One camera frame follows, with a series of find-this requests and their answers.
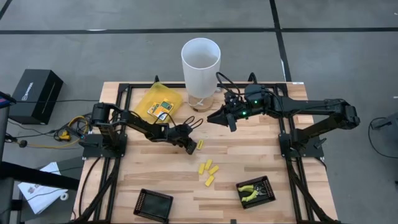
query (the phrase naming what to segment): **yellow-handled pliers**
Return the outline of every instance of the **yellow-handled pliers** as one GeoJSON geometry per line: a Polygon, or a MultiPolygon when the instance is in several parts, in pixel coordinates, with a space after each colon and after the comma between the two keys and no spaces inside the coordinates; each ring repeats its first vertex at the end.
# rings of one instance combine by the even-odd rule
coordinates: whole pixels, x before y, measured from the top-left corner
{"type": "Polygon", "coordinates": [[[262,185],[245,185],[238,188],[239,192],[252,192],[250,196],[243,197],[242,202],[249,202],[257,197],[257,195],[265,195],[266,191],[262,185]]]}

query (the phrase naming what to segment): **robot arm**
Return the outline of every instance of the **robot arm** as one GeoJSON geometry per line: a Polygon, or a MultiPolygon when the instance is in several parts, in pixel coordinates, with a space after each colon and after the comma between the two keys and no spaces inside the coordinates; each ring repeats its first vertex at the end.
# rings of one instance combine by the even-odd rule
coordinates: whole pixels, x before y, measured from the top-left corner
{"type": "Polygon", "coordinates": [[[103,141],[107,145],[116,147],[118,144],[119,133],[115,131],[117,126],[129,126],[135,129],[152,142],[168,142],[174,146],[184,147],[190,155],[195,150],[197,144],[189,134],[193,131],[188,123],[183,123],[170,127],[169,124],[150,124],[144,121],[138,114],[129,110],[122,110],[114,104],[97,103],[94,105],[91,123],[99,128],[103,136],[103,141]],[[111,110],[120,117],[117,121],[108,121],[111,110]]]}
{"type": "Polygon", "coordinates": [[[289,118],[295,114],[327,115],[323,121],[305,129],[291,132],[292,145],[305,144],[320,134],[340,129],[353,129],[359,125],[354,106],[345,100],[293,100],[287,96],[277,96],[265,86],[250,84],[245,88],[244,100],[239,94],[225,93],[225,105],[207,117],[207,122],[229,126],[236,130],[238,119],[248,119],[257,114],[267,114],[273,118],[289,118]]]}

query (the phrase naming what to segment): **black tray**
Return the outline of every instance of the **black tray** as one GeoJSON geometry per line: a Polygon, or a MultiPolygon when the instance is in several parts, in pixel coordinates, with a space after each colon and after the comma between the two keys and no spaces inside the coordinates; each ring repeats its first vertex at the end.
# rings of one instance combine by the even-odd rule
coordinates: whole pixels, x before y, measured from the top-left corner
{"type": "Polygon", "coordinates": [[[169,222],[173,197],[151,190],[141,189],[134,214],[161,223],[169,222]]]}
{"type": "Polygon", "coordinates": [[[269,183],[267,176],[259,177],[256,179],[238,183],[238,184],[236,184],[236,191],[238,192],[239,199],[240,199],[240,201],[242,203],[242,207],[244,209],[251,208],[251,207],[254,207],[257,205],[261,205],[263,203],[272,202],[272,201],[276,200],[274,192],[272,191],[272,187],[271,187],[271,184],[269,183]],[[249,192],[240,192],[240,191],[238,191],[238,188],[243,187],[245,185],[251,185],[251,184],[254,184],[254,185],[262,184],[265,187],[265,190],[267,193],[265,195],[258,195],[255,199],[253,199],[251,201],[242,202],[242,198],[249,196],[250,193],[249,192]]]}

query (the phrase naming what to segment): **yellow foam piece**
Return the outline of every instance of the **yellow foam piece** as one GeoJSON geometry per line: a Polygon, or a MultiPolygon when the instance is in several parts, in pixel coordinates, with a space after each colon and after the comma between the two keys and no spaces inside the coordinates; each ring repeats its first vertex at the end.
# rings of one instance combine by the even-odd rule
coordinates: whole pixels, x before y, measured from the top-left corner
{"type": "Polygon", "coordinates": [[[210,168],[212,162],[213,162],[212,159],[208,159],[208,160],[207,160],[206,165],[205,165],[205,170],[209,170],[209,168],[210,168]]]}
{"type": "Polygon", "coordinates": [[[212,181],[213,181],[214,179],[215,179],[215,178],[214,178],[213,175],[209,176],[209,178],[206,180],[205,185],[206,185],[207,187],[210,186],[210,184],[212,183],[212,181]]]}
{"type": "Polygon", "coordinates": [[[218,165],[215,165],[213,168],[211,168],[210,170],[209,170],[209,174],[210,175],[213,175],[215,172],[217,172],[218,171],[218,165]]]}
{"type": "Polygon", "coordinates": [[[198,141],[197,149],[200,150],[203,147],[203,139],[198,141]]]}
{"type": "Polygon", "coordinates": [[[199,167],[199,174],[202,175],[202,174],[203,174],[203,171],[205,171],[205,164],[200,164],[200,167],[199,167]]]}

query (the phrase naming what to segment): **white cylindrical container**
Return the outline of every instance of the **white cylindrical container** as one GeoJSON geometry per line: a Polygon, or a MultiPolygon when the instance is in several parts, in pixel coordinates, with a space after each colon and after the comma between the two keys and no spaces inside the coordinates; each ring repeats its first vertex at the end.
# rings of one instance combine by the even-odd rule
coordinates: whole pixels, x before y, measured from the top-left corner
{"type": "Polygon", "coordinates": [[[220,70],[221,50],[212,40],[196,38],[182,47],[181,58],[188,94],[200,99],[200,105],[216,91],[216,72],[220,70]]]}

